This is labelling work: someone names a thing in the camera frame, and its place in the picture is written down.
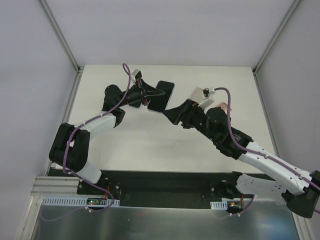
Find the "black phone clear case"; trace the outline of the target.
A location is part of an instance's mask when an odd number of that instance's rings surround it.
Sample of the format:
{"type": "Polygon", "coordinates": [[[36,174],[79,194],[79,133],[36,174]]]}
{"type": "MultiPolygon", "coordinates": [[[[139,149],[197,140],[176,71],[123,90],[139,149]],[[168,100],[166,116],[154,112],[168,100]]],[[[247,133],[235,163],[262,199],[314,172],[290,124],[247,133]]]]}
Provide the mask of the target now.
{"type": "Polygon", "coordinates": [[[164,95],[158,96],[149,101],[147,109],[152,112],[162,113],[170,101],[171,95],[174,91],[175,84],[173,82],[160,80],[156,86],[157,89],[164,91],[164,95]]]}

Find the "beige phone case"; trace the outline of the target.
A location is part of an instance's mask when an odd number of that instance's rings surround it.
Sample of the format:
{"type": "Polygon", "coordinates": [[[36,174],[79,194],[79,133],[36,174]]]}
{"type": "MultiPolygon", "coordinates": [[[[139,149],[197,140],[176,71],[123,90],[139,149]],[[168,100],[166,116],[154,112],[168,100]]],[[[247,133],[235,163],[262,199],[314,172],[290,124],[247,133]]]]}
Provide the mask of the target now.
{"type": "Polygon", "coordinates": [[[196,87],[189,96],[189,99],[200,104],[205,99],[204,90],[196,87]]]}

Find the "pink phone case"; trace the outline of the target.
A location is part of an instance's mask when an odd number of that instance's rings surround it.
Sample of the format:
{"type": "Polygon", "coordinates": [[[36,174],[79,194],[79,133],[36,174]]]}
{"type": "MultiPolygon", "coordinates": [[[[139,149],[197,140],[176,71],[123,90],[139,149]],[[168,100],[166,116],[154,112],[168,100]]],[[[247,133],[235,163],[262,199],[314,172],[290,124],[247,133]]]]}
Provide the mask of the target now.
{"type": "Polygon", "coordinates": [[[227,115],[228,112],[232,112],[232,108],[226,103],[226,102],[220,102],[219,104],[216,105],[217,108],[221,108],[225,114],[227,115]]]}

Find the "phone from beige case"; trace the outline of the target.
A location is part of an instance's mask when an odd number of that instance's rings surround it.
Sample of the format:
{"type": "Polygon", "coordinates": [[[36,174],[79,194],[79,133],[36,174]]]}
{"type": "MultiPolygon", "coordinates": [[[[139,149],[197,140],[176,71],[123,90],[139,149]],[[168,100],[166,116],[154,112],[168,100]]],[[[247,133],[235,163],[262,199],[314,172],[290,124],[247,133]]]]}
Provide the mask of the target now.
{"type": "Polygon", "coordinates": [[[130,106],[130,107],[133,107],[133,108],[140,108],[140,106],[141,106],[141,101],[140,100],[138,100],[138,101],[135,101],[135,102],[131,102],[131,103],[128,103],[128,105],[130,106]]]}

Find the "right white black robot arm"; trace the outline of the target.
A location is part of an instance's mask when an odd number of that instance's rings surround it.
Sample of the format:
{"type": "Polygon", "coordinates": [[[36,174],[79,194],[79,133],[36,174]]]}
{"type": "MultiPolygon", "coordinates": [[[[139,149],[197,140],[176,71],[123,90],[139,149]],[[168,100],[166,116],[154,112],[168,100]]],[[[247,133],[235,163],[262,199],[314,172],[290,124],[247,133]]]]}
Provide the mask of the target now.
{"type": "Polygon", "coordinates": [[[250,136],[228,127],[229,117],[220,107],[204,111],[199,104],[187,99],[182,105],[167,109],[163,114],[184,129],[194,128],[227,157],[253,166],[270,177],[269,180],[236,173],[224,191],[230,197],[239,194],[256,195],[285,204],[293,213],[310,219],[316,213],[320,198],[320,172],[308,172],[269,153],[250,136]]]}

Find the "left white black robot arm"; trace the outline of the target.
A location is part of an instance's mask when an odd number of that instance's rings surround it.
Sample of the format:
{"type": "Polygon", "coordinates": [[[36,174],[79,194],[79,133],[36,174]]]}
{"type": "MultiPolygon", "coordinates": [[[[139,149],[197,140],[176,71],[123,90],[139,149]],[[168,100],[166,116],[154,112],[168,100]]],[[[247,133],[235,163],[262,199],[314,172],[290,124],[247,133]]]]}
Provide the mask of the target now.
{"type": "Polygon", "coordinates": [[[148,85],[143,79],[135,80],[125,91],[109,85],[104,91],[102,110],[94,117],[72,125],[62,123],[49,151],[49,159],[67,174],[76,174],[87,180],[88,188],[99,195],[105,191],[105,176],[88,160],[90,141],[117,127],[125,116],[122,106],[148,105],[151,99],[165,95],[165,91],[148,85]]]}

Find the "left aluminium frame post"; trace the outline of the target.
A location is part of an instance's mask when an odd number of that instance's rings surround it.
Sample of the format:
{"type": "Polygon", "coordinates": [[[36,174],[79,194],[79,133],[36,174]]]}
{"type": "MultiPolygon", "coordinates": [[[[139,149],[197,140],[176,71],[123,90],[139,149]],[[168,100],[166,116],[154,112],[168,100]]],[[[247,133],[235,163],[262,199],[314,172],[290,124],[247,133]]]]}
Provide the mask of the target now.
{"type": "Polygon", "coordinates": [[[37,3],[39,4],[42,12],[44,13],[46,19],[49,22],[49,25],[51,26],[62,50],[64,51],[66,57],[68,58],[70,64],[72,65],[72,68],[75,70],[75,72],[78,74],[81,71],[81,66],[78,64],[78,61],[76,60],[60,26],[58,21],[56,20],[53,11],[51,10],[51,7],[49,6],[48,2],[46,0],[37,0],[37,3]]]}

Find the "aluminium frame post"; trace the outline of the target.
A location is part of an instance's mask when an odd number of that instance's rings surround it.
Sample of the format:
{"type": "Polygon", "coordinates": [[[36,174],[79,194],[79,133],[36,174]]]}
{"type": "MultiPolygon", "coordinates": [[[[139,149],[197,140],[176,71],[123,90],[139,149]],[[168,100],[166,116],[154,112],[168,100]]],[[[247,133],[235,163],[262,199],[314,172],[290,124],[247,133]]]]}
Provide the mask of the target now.
{"type": "Polygon", "coordinates": [[[49,6],[48,2],[46,0],[37,0],[37,3],[39,4],[42,12],[44,13],[46,19],[49,22],[49,25],[51,26],[62,50],[64,51],[66,57],[68,58],[70,64],[72,65],[72,68],[75,70],[75,72],[78,74],[81,71],[81,66],[78,64],[78,61],[76,60],[60,26],[58,21],[56,20],[53,11],[51,10],[51,7],[49,6]]]}
{"type": "Polygon", "coordinates": [[[285,30],[287,24],[293,17],[294,13],[296,12],[299,5],[302,3],[302,0],[293,0],[290,4],[288,10],[285,12],[283,18],[281,19],[278,27],[276,28],[275,32],[273,33],[271,39],[269,40],[266,48],[264,49],[261,57],[259,58],[258,62],[256,63],[255,67],[252,69],[252,73],[256,76],[263,66],[264,62],[267,60],[267,57],[270,55],[271,51],[275,47],[278,39],[282,35],[282,32],[285,30]]]}

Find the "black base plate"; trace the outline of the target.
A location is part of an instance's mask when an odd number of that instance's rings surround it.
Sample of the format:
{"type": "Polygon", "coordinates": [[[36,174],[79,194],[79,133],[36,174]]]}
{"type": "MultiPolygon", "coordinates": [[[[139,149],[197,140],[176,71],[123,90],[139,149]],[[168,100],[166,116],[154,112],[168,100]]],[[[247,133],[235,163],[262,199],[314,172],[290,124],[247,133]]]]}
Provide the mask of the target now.
{"type": "Polygon", "coordinates": [[[251,194],[233,186],[239,172],[156,172],[104,170],[99,186],[110,191],[122,207],[210,209],[211,202],[251,194]]]}

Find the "right aluminium frame post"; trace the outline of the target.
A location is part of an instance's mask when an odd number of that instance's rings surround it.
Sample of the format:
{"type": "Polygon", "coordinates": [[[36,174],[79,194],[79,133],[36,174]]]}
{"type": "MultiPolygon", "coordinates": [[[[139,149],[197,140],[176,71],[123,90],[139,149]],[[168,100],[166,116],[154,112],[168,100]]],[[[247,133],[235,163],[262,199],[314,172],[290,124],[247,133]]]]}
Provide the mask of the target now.
{"type": "Polygon", "coordinates": [[[290,4],[288,10],[285,12],[283,18],[281,19],[278,27],[276,28],[275,32],[273,33],[271,39],[269,40],[266,48],[264,49],[261,57],[259,58],[258,62],[256,63],[255,67],[252,69],[252,73],[256,76],[263,66],[264,62],[267,60],[267,57],[270,55],[271,51],[275,47],[278,39],[282,35],[282,32],[285,30],[287,24],[293,17],[294,13],[296,12],[299,5],[302,3],[302,0],[293,0],[290,4]]]}

